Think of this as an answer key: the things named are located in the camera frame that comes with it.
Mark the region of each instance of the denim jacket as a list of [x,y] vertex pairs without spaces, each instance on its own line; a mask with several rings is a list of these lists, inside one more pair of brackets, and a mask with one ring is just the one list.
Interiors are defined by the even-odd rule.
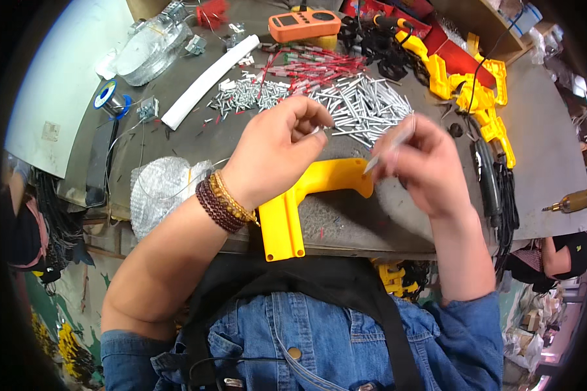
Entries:
[[[497,293],[443,308],[394,301],[426,390],[501,388]],[[185,390],[179,368],[191,347],[181,340],[179,335],[166,347],[121,330],[103,333],[106,389]],[[354,390],[367,382],[383,390],[394,382],[385,334],[371,317],[302,293],[275,292],[230,303],[211,327],[208,343],[212,356],[287,361],[216,361],[219,373],[243,379],[247,390]],[[292,348],[299,350],[299,358],[292,357]]]

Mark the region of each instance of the jacket button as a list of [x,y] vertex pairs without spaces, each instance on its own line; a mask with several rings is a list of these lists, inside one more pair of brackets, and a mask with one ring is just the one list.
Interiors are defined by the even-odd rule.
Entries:
[[289,348],[287,349],[287,353],[292,357],[292,359],[297,360],[302,356],[302,352],[298,348]]

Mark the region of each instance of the red box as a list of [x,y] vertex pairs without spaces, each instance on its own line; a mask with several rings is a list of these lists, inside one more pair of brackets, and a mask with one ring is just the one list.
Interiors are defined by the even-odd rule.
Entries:
[[[376,0],[360,0],[361,1],[361,19],[371,20],[377,14],[383,14],[387,16],[395,16],[397,18],[404,18],[413,24],[413,35],[423,39],[428,32],[430,31],[430,26],[425,24],[411,15],[402,12],[401,10],[397,9],[394,6],[390,6],[389,4],[381,3],[380,1]],[[356,18],[357,16],[357,0],[347,0],[344,2],[344,5],[341,7],[341,12],[345,13],[348,16],[352,16],[352,18]]]
[[408,8],[419,19],[424,19],[435,10],[432,4],[426,0],[390,0],[389,2],[397,6],[402,6],[403,8]]
[[[478,61],[461,49],[456,43],[448,39],[434,15],[430,15],[426,19],[426,22],[431,26],[430,32],[423,40],[426,48],[428,48],[428,55],[437,54],[444,59],[446,61],[446,71],[449,74],[474,73],[478,66]],[[495,78],[485,67],[480,67],[476,78],[485,87],[495,87]]]

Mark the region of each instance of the orange multimeter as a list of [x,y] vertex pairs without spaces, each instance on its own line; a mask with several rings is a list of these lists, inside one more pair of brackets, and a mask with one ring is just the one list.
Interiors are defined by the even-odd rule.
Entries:
[[283,43],[337,34],[341,20],[330,11],[302,11],[271,16],[267,25],[276,42]]

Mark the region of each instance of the beaded bracelet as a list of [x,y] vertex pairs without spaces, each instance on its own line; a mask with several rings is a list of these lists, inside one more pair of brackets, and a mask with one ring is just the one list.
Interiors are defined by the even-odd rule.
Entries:
[[236,233],[247,222],[260,226],[254,211],[246,210],[228,193],[220,170],[196,186],[196,198],[211,219],[230,233]]
[[211,185],[211,191],[213,191],[213,194],[215,194],[220,200],[221,204],[225,205],[226,210],[229,213],[242,219],[244,222],[253,222],[257,226],[261,226],[257,221],[255,211],[246,210],[228,193],[228,189],[222,180],[222,173],[219,169],[211,175],[209,178],[209,184]]
[[220,203],[211,191],[209,178],[205,178],[196,186],[196,198],[205,209],[209,217],[229,233],[241,230],[245,222],[232,215],[226,207]]

